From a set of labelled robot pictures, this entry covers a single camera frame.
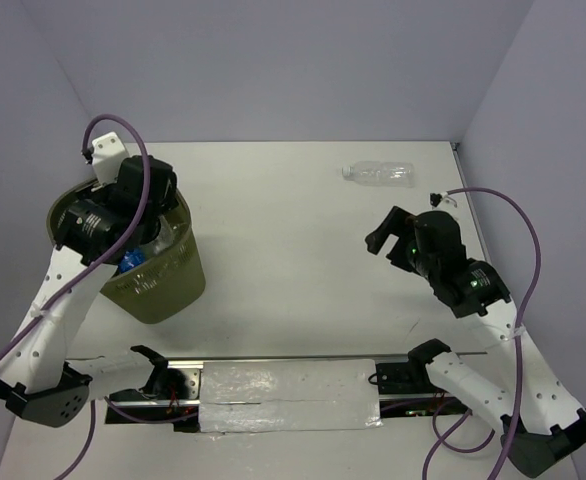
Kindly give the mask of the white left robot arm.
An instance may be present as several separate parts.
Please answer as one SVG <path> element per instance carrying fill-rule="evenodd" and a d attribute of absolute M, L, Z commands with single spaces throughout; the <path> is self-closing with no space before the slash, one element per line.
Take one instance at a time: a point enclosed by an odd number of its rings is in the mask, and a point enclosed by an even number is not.
<path fill-rule="evenodd" d="M 124 255 L 158 236 L 161 216 L 178 205 L 176 191 L 169 164 L 133 156 L 112 183 L 81 188 L 63 211 L 45 278 L 0 356 L 0 400 L 15 416 L 59 428 L 113 393 L 136 389 L 153 399 L 167 390 L 169 362 L 147 346 L 84 360 L 68 350 Z"/>

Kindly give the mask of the clear square plastic bottle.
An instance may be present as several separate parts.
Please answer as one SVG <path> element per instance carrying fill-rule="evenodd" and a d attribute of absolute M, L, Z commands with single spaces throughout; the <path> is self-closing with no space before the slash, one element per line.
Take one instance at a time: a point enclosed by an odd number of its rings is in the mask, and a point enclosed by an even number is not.
<path fill-rule="evenodd" d="M 359 161 L 342 168 L 342 178 L 361 186 L 412 188 L 414 166 L 406 162 Z"/>

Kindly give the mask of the blue label plastic bottle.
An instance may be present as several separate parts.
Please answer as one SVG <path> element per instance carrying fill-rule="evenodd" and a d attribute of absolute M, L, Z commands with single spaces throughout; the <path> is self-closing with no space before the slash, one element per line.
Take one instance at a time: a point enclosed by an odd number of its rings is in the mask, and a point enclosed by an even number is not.
<path fill-rule="evenodd" d="M 126 251 L 118 264 L 118 272 L 126 273 L 146 262 L 146 256 L 141 248 Z"/>

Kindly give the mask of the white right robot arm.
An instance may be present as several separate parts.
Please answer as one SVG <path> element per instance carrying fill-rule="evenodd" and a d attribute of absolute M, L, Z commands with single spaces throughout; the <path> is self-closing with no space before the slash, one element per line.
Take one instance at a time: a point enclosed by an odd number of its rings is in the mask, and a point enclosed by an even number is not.
<path fill-rule="evenodd" d="M 586 407 L 555 375 L 526 329 L 497 271 L 468 257 L 458 222 L 432 210 L 413 215 L 393 207 L 368 234 L 378 254 L 397 241 L 390 264 L 424 278 L 435 297 L 478 340 L 503 384 L 497 386 L 466 365 L 442 341 L 429 340 L 408 354 L 407 376 L 417 390 L 452 394 L 500 434 L 510 463 L 537 478 L 586 443 Z"/>

